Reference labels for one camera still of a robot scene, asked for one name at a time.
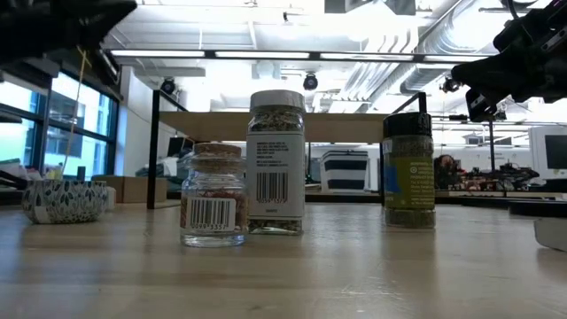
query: spices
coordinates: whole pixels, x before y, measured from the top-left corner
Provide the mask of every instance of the spices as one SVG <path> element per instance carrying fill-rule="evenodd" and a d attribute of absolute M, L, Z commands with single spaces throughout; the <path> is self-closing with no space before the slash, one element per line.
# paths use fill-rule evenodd
<path fill-rule="evenodd" d="M 253 234 L 298 235 L 305 205 L 305 99 L 289 90 L 251 98 L 246 136 L 248 228 Z"/>
<path fill-rule="evenodd" d="M 389 226 L 435 227 L 431 116 L 399 113 L 384 120 L 384 221 Z"/>
<path fill-rule="evenodd" d="M 181 240 L 185 245 L 221 247 L 244 243 L 247 197 L 239 147 L 197 144 L 181 201 Z"/>

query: decorative bowl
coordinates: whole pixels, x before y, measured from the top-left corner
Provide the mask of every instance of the decorative bowl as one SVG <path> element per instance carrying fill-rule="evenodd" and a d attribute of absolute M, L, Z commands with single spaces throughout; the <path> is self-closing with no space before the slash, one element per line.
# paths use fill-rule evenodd
<path fill-rule="evenodd" d="M 93 222 L 107 198 L 106 182 L 30 181 L 21 205 L 33 223 Z"/>

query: workbench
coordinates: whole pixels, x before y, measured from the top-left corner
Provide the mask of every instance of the workbench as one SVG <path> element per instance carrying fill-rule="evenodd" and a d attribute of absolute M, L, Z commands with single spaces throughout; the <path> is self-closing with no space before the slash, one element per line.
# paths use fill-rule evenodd
<path fill-rule="evenodd" d="M 178 210 L 52 226 L 0 212 L 0 317 L 567 317 L 567 253 L 506 211 L 438 206 L 437 230 L 408 231 L 379 205 L 307 205 L 302 237 L 199 249 L 179 244 Z"/>

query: green label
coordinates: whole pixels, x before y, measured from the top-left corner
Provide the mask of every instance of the green label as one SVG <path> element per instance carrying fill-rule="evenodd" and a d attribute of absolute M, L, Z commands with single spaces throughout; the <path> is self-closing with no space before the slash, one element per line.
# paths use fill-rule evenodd
<path fill-rule="evenodd" d="M 384 156 L 385 205 L 388 208 L 435 207 L 433 159 Z"/>

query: white lid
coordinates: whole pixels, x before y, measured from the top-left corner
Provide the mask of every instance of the white lid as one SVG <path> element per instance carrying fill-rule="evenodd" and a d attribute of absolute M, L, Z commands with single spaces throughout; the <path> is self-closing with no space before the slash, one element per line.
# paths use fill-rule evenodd
<path fill-rule="evenodd" d="M 301 93 L 287 89 L 269 89 L 256 92 L 250 97 L 250 110 L 259 106 L 285 105 L 305 111 L 305 98 Z"/>

